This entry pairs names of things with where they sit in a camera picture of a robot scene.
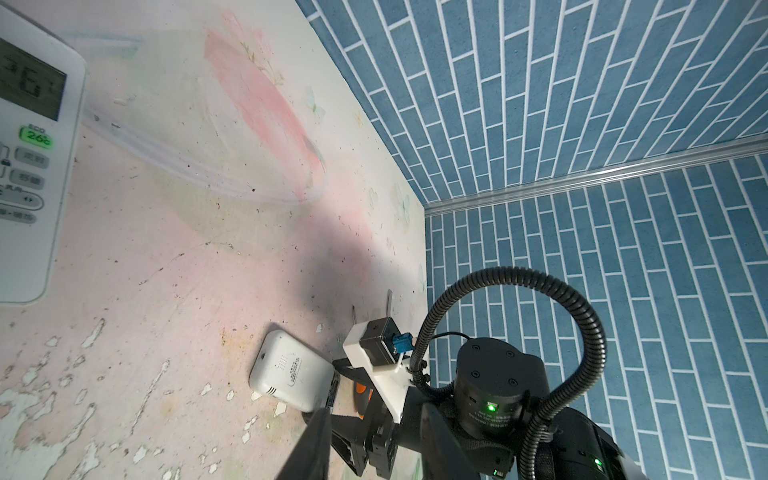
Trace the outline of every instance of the silver trim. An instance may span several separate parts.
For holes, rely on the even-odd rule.
[[[453,198],[426,204],[424,216],[447,214],[469,208],[487,207],[513,200],[559,194],[576,188],[592,187],[617,180],[658,174],[679,168],[711,164],[716,161],[747,157],[768,152],[768,134],[739,138],[722,144],[691,148],[673,154],[659,155],[644,161],[632,161],[626,164],[611,165],[597,170],[587,170],[564,177],[549,178],[531,184],[515,185],[466,197]]]

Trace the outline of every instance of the black flexible tube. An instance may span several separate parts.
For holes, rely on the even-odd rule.
[[[492,285],[525,286],[560,303],[573,316],[584,341],[584,356],[578,368],[541,401],[525,431],[518,453],[518,477],[521,480],[535,480],[536,451],[547,424],[600,379],[607,354],[605,331],[598,314],[587,299],[575,288],[551,275],[519,266],[495,266],[472,272],[451,285],[435,301],[416,338],[410,370],[413,374],[413,382],[427,396],[440,399],[453,392],[453,383],[436,389],[427,385],[422,373],[425,368],[425,362],[422,363],[422,359],[437,325],[464,295]]]

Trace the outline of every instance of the glowing green button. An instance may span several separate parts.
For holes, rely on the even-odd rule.
[[[18,132],[18,137],[23,141],[40,148],[45,148],[47,150],[51,150],[53,148],[53,138],[38,131],[34,131],[30,127],[22,127],[22,129]]]

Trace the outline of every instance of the table surface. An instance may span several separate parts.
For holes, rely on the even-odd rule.
[[[0,478],[274,478],[264,335],[339,358],[387,289],[416,334],[421,205],[291,0],[13,3],[91,83],[48,295],[0,308]]]

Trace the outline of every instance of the blue tile wall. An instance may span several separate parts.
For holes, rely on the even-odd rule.
[[[566,279],[609,335],[603,379],[572,406],[653,480],[768,478],[766,172],[768,154],[427,217],[429,298],[488,266]],[[581,357],[567,313],[517,287],[464,298],[438,328],[541,356],[553,386]],[[440,386],[462,342],[433,343]]]
[[[297,0],[434,202],[768,131],[760,0]]]

